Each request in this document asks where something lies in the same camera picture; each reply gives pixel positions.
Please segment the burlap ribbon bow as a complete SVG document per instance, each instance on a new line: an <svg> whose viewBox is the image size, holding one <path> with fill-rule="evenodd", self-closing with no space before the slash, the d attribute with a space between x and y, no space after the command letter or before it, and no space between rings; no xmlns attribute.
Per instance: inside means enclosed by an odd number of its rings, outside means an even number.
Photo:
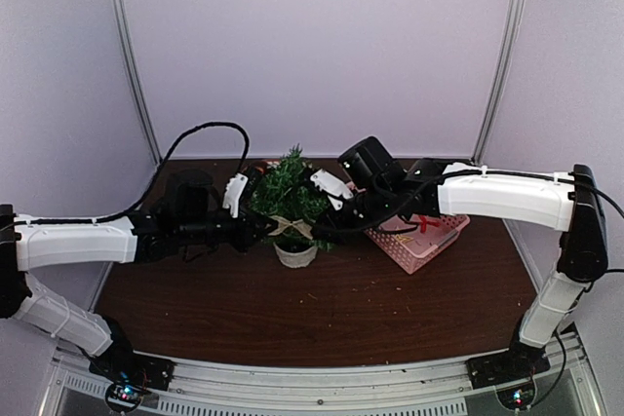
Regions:
<svg viewBox="0 0 624 416"><path fill-rule="evenodd" d="M273 229L269 236L280 236L289 229L298 232L303 238L313 240L312 227L302 219L290 221L280 215L272 215L271 219L277 222L277 227Z"/></svg>

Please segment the small green christmas tree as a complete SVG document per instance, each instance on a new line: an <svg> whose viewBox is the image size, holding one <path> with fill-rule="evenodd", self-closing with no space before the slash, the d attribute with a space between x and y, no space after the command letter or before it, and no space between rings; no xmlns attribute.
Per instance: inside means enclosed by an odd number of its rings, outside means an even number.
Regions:
<svg viewBox="0 0 624 416"><path fill-rule="evenodd" d="M265 216L280 215L290 221L304 220L311 227L321 212L328 207L328 198L318 194L313 185L306 183L306 174L312 169L309 160L302 156L298 145L279 160L267 164L267 172L253 192L250 207ZM307 240L289 229L275 236L272 246L282 265L299 269L309 266L319 250L328 251L334 244Z"/></svg>

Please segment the pink plastic basket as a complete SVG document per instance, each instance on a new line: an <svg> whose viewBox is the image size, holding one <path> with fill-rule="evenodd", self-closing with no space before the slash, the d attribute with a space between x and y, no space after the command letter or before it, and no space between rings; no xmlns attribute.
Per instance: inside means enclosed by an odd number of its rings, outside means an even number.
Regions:
<svg viewBox="0 0 624 416"><path fill-rule="evenodd" d="M429 261L451 246L461 231L470 223L467 215L442 215L441 226L429 228L421 234L415 221L419 215L413 215L409 222L394 216L384 221L380 228L369 229L365 234L406 273L413 274L424 267ZM401 244L395 235L408 235L413 238L409 244Z"/></svg>

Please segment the gold star ornament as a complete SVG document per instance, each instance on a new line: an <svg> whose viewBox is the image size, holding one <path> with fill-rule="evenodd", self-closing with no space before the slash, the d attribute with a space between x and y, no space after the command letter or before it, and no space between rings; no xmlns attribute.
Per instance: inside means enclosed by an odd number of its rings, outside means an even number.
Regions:
<svg viewBox="0 0 624 416"><path fill-rule="evenodd" d="M401 244L409 244L413 241L413 238L408 235L395 235L395 240Z"/></svg>

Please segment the red bauble ornament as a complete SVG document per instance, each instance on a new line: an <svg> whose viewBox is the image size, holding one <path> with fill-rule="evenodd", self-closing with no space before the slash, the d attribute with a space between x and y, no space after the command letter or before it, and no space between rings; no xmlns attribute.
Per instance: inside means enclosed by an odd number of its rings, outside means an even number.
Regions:
<svg viewBox="0 0 624 416"><path fill-rule="evenodd" d="M264 162L256 162L252 165L252 168L260 174L265 174L267 171L267 165Z"/></svg>

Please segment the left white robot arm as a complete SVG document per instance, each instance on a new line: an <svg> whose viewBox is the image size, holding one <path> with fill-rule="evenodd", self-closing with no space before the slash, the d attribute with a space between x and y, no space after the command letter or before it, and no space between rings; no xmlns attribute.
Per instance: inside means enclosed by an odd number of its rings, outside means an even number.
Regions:
<svg viewBox="0 0 624 416"><path fill-rule="evenodd" d="M140 361L121 327L87 312L37 281L31 270L53 265L153 263L192 246L229 244L245 251L277 223L247 202L264 174L248 167L223 194L200 170L170 176L164 196L148 211L104 218L35 218L1 207L1 316L27 321L68 341L120 381L134 379Z"/></svg>

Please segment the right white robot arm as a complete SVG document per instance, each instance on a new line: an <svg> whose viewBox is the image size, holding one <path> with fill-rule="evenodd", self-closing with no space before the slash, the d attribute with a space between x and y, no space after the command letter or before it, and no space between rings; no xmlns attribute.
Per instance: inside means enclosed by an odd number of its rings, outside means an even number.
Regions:
<svg viewBox="0 0 624 416"><path fill-rule="evenodd" d="M320 238L377 228L396 215L477 215L560 232L560 256L500 357L506 377L520 378L536 364L582 291L607 271L606 196L587 166L539 173L423 158L404 169L374 136L354 144L338 163L348 182L325 170L305 177L331 203L312 228Z"/></svg>

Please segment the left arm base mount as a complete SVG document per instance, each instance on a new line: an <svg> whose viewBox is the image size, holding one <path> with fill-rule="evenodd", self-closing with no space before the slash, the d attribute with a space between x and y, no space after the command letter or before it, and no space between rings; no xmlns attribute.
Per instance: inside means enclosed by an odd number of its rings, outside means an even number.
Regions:
<svg viewBox="0 0 624 416"><path fill-rule="evenodd" d="M121 325L103 317L111 331L111 345L99 356L83 355L89 371L106 378L110 384L104 402L118 415L136 410L151 390L166 391L173 378L175 364L170 359L138 354Z"/></svg>

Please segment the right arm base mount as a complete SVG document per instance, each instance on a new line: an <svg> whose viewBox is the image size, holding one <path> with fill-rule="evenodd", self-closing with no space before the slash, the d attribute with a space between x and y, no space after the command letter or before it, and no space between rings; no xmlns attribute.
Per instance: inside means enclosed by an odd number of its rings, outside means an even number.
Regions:
<svg viewBox="0 0 624 416"><path fill-rule="evenodd" d="M471 358L466 361L468 376L474 390L494 387L498 402L506 409L529 409L537 399L534 377L548 371L545 357L532 360L514 357L510 351Z"/></svg>

